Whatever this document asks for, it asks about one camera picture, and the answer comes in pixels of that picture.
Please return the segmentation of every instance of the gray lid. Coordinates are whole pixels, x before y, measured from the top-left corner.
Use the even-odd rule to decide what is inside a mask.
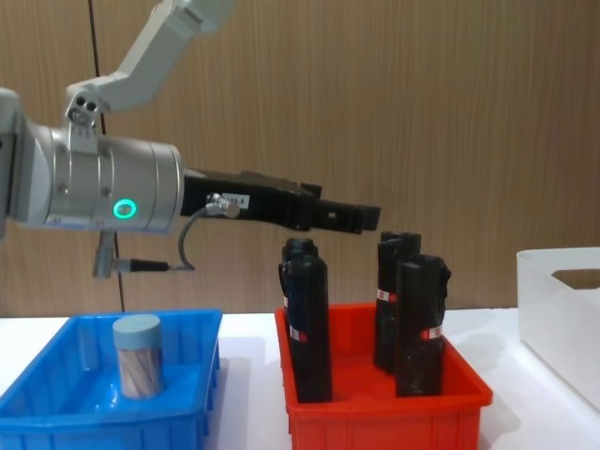
[[[121,350],[160,347],[160,319],[152,314],[126,316],[112,324],[112,336]]]

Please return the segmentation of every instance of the red label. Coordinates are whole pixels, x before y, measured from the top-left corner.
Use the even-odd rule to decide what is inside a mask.
[[[383,300],[384,302],[394,303],[398,300],[398,296],[393,292],[382,291],[381,289],[377,290],[377,298],[378,300]]]
[[[290,325],[290,338],[298,342],[308,342],[307,334],[304,331],[298,331]]]
[[[442,326],[436,326],[435,328],[428,328],[421,331],[421,339],[431,340],[442,337]]]

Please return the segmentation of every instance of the white table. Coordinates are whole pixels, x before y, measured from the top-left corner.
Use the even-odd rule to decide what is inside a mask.
[[[0,319],[0,393],[64,321]],[[448,311],[444,333],[494,391],[482,414],[480,449],[600,449],[600,413],[519,342],[516,309]],[[290,449],[273,315],[226,315],[219,347],[207,448]]]

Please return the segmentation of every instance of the green led ring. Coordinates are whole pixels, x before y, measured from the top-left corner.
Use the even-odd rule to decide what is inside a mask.
[[[123,208],[128,208],[126,213],[123,213]],[[127,220],[128,218],[132,218],[135,216],[135,213],[138,211],[138,205],[135,204],[131,199],[121,199],[117,201],[112,207],[112,213],[119,220]]]

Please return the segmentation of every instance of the white label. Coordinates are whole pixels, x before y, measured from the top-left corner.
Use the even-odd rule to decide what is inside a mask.
[[[421,339],[430,340],[442,337],[442,326],[436,326],[435,328],[429,328],[421,331]]]
[[[382,291],[381,289],[377,290],[377,298],[379,300],[383,300],[384,302],[396,302],[398,297],[393,292]]]
[[[223,194],[221,197],[229,200],[231,203],[237,204],[240,209],[248,209],[250,206],[250,196],[242,194]]]
[[[300,340],[300,332],[290,325],[290,336],[292,339]]]

